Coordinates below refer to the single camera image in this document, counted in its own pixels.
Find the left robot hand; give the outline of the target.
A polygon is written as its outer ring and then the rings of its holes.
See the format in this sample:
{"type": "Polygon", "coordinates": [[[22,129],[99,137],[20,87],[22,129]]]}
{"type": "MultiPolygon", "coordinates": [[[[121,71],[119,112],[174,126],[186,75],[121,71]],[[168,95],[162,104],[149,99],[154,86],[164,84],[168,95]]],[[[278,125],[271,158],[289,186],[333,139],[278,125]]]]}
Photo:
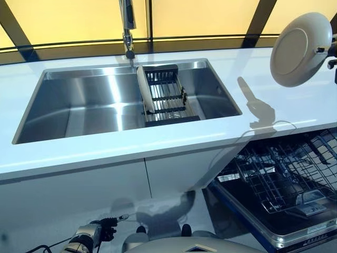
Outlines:
{"type": "Polygon", "coordinates": [[[113,240],[114,234],[116,233],[115,227],[117,227],[117,224],[128,218],[129,218],[129,215],[124,214],[118,217],[104,218],[100,220],[100,225],[101,225],[100,240],[103,242],[108,242],[108,241],[113,240]]]}

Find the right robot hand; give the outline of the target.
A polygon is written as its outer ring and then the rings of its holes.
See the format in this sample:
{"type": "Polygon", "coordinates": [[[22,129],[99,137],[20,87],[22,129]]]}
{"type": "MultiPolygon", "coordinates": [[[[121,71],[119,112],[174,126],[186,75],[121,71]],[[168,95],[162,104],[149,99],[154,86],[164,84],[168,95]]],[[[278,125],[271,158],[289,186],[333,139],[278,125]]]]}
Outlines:
{"type": "Polygon", "coordinates": [[[315,53],[324,55],[325,58],[334,57],[334,59],[328,61],[328,69],[334,68],[336,66],[336,34],[332,35],[330,46],[318,46],[315,53]]]}

